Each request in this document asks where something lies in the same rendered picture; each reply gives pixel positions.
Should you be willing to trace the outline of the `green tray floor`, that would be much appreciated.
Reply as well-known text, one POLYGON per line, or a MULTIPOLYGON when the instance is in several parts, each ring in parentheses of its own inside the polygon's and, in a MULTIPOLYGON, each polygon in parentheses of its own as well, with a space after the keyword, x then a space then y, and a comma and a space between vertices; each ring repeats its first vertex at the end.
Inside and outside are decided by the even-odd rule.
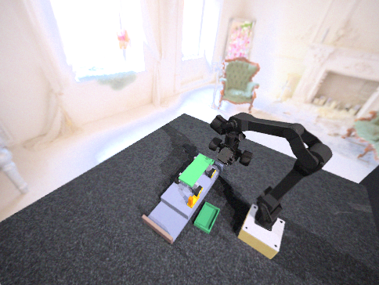
POLYGON ((214 208, 205 205, 196 223, 202 225, 205 229, 209 231, 211 228, 211 224, 214 221, 215 216, 217 215, 217 212, 218 211, 216 211, 214 208))

